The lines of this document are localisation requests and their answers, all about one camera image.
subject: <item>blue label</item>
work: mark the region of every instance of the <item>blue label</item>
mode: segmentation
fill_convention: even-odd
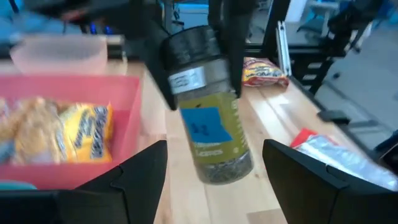
[[[181,115],[193,142],[219,143],[232,141],[221,124],[217,107],[181,109]]]

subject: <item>white label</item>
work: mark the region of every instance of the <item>white label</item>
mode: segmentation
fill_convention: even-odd
[[[173,94],[195,90],[206,85],[203,67],[189,69],[169,77]]]

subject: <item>silver plastic bag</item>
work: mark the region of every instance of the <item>silver plastic bag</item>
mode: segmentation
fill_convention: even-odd
[[[326,136],[310,136],[296,150],[355,177],[398,191],[398,177],[391,171],[345,147],[337,146]]]

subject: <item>translucent lid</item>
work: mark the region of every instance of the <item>translucent lid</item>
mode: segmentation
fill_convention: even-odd
[[[92,35],[38,35],[11,50],[15,66],[24,74],[97,75],[106,68],[106,41]]]

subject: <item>plastic bag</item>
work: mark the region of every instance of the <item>plastic bag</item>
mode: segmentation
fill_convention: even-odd
[[[333,143],[327,136],[312,135],[295,147],[296,150],[389,190],[398,191],[398,177],[389,170],[378,166],[366,158]]]
[[[0,99],[0,162],[110,162],[112,108],[41,97]]]
[[[284,87],[289,84],[289,79],[276,65],[266,58],[244,58],[244,86],[264,86],[276,83]]]

